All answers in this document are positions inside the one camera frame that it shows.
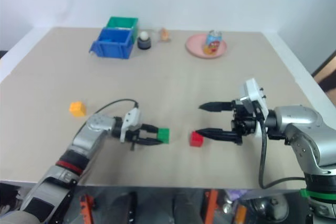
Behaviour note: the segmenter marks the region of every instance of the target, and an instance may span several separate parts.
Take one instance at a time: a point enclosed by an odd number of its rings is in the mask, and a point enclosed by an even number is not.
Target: black cable
[[[123,101],[130,101],[130,102],[134,102],[134,108],[138,108],[139,107],[139,103],[134,100],[134,99],[128,99],[128,98],[124,98],[124,99],[119,99],[119,100],[115,100],[113,102],[110,102],[108,104],[106,104],[105,106],[101,107],[99,110],[97,110],[94,114],[97,114],[99,113],[100,111],[102,111],[103,109],[107,108],[108,106],[111,106],[115,103],[118,103],[118,102],[123,102]],[[77,134],[81,131],[81,129],[85,126],[87,121],[84,122],[84,124],[79,128],[79,130],[76,132],[74,138],[77,136]]]
[[[255,107],[255,113],[260,114],[260,108]],[[278,180],[275,180],[267,185],[264,185],[264,172],[265,172],[265,162],[266,162],[266,150],[267,150],[267,134],[266,134],[266,127],[264,123],[264,118],[261,116],[257,116],[257,120],[260,124],[261,128],[261,157],[260,157],[260,165],[259,165],[259,186],[262,189],[270,188],[274,185],[277,185],[282,182],[291,181],[291,180],[305,180],[303,177],[287,177],[287,178],[281,178]]]

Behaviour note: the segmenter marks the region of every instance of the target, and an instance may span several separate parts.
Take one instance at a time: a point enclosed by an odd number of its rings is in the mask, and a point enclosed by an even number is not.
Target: pink plate
[[[194,56],[212,59],[221,56],[226,51],[226,43],[225,41],[221,41],[219,44],[219,48],[214,55],[206,55],[203,52],[202,46],[205,44],[207,34],[195,34],[191,36],[187,42],[185,43],[185,47],[187,50]]]

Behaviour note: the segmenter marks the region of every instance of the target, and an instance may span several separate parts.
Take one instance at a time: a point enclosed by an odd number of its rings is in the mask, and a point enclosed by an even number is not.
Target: orange block
[[[69,111],[73,116],[85,116],[86,115],[86,108],[82,102],[72,102],[70,104]]]

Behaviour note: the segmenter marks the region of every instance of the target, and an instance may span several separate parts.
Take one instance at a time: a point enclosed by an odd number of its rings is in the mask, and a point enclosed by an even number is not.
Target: red block
[[[203,144],[203,136],[193,131],[190,138],[190,146],[201,147]]]

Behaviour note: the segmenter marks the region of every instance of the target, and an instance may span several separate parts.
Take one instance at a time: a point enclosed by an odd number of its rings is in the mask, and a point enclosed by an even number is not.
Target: blue bin
[[[103,28],[98,39],[92,43],[90,52],[99,57],[128,59],[133,48],[133,30]]]

